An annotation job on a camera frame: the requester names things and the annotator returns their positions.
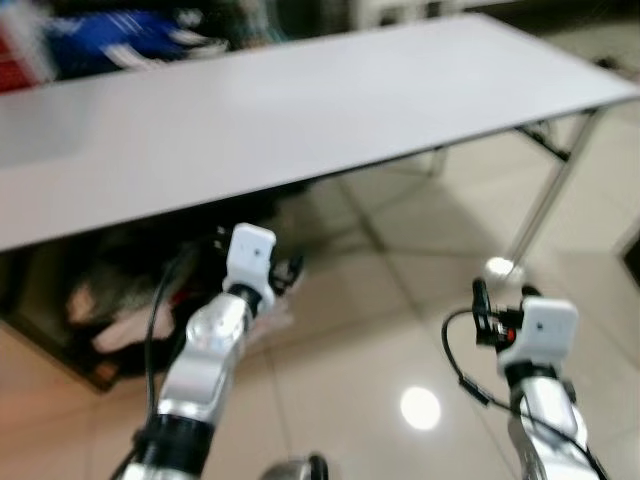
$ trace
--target white table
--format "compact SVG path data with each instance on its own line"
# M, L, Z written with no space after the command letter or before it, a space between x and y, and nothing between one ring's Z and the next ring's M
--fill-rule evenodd
M0 251L589 112L570 152L548 145L564 168L509 253L518 261L592 113L638 93L465 15L7 95Z

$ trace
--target tile floor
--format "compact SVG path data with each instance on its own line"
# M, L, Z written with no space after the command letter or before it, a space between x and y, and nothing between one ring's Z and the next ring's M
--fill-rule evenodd
M618 27L550 40L637 61L629 52L639 32ZM639 220L639 126L638 103L607 115L529 257L538 286L582 313L566 370L594 450L617 480L640 478L640 293L613 253ZM508 245L552 168L504 134L453 148L437 180L408 161L324 181L285 204L274 221L282 243L310 251L293 302L298 321L241 363L205 478L257 479L272 461L314 450L344 480L518 478L507 418L457 388L439 328L447 311L469 304L483 259ZM503 289L495 299L518 296ZM475 348L472 330L456 328L453 348L504 397L495 355ZM411 386L440 402L430 431L401 416ZM0 478L107 478L143 409L141 381L97 397L0 335Z

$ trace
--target table top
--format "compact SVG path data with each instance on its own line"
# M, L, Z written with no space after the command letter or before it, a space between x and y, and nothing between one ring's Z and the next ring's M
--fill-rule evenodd
M482 15L5 95L0 251L637 96Z

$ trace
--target metal table leg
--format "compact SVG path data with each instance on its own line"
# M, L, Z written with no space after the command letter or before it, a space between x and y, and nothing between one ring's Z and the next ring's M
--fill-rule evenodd
M539 132L535 132L531 128L522 127L517 129L558 158L561 165L558 172L549 179L547 186L536 200L528 220L509 248L506 257L494 257L489 259L485 264L485 276L488 279L494 281L508 280L514 283L520 283L522 281L524 278L522 260L540 230L542 223L546 220L555 200L569 179L574 167L578 163L579 157L584 151L587 141L600 117L601 110L596 109L585 112L582 122L575 128L570 150L556 148L550 139Z

